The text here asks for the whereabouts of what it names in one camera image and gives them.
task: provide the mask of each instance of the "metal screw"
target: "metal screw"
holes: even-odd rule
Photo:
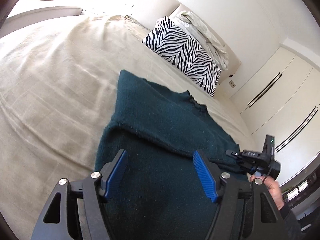
[[[224,179],[229,179],[229,178],[230,178],[230,174],[227,173],[227,172],[223,172],[223,173],[221,174],[221,177],[223,177]]]
[[[262,179],[256,178],[254,180],[255,184],[261,185],[263,183]]]
[[[60,185],[64,185],[64,184],[66,184],[67,183],[67,179],[60,179],[59,180],[59,184]]]
[[[91,178],[93,178],[93,179],[96,179],[96,178],[98,178],[99,176],[100,176],[100,173],[97,172],[97,171],[91,173]]]

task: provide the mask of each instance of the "zebra print pillow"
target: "zebra print pillow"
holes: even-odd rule
[[[221,69],[194,37],[165,17],[142,42],[213,97]]]

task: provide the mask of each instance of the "wall socket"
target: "wall socket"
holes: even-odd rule
[[[234,82],[233,82],[232,80],[229,82],[229,85],[230,85],[232,88],[234,88],[234,87],[236,86],[236,84],[234,84]]]

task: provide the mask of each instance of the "white wardrobe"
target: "white wardrobe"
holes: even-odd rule
[[[320,153],[320,72],[292,52],[280,47],[231,100],[257,146],[275,136],[281,185]]]

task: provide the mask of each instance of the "beige blanket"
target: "beige blanket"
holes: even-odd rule
[[[60,178],[92,171],[122,69],[177,92],[189,90],[241,149],[256,149],[222,91],[212,99],[140,42],[147,33],[120,16],[71,16],[0,39],[0,210],[20,240],[30,239]]]

